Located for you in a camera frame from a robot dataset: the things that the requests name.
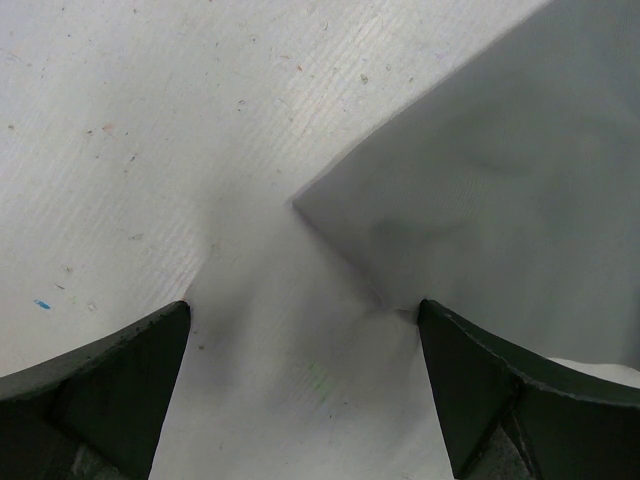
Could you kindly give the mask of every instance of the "wrinkled fabric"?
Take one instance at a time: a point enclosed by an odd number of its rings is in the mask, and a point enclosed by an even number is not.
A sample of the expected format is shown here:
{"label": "wrinkled fabric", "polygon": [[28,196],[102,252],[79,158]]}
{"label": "wrinkled fabric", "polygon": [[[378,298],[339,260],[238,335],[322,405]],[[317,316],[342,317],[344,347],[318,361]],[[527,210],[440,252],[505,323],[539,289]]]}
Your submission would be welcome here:
{"label": "wrinkled fabric", "polygon": [[294,204],[390,307],[640,367],[640,2],[547,5]]}

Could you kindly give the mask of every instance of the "stain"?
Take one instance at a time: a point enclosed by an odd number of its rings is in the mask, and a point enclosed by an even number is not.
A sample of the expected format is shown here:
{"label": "stain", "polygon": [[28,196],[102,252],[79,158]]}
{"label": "stain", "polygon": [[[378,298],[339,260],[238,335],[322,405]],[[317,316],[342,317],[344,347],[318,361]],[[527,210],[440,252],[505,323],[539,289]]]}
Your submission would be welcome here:
{"label": "stain", "polygon": [[45,310],[51,310],[51,307],[42,300],[34,300],[33,303],[38,305],[40,308],[44,308]]}

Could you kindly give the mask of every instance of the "gray fabric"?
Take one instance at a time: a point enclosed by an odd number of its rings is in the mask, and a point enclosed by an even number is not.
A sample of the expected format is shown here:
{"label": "gray fabric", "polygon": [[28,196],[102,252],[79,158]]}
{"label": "gray fabric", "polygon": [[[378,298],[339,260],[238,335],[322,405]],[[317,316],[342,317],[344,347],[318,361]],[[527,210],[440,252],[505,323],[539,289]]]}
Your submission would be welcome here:
{"label": "gray fabric", "polygon": [[295,201],[383,301],[640,366],[640,2],[558,0]]}

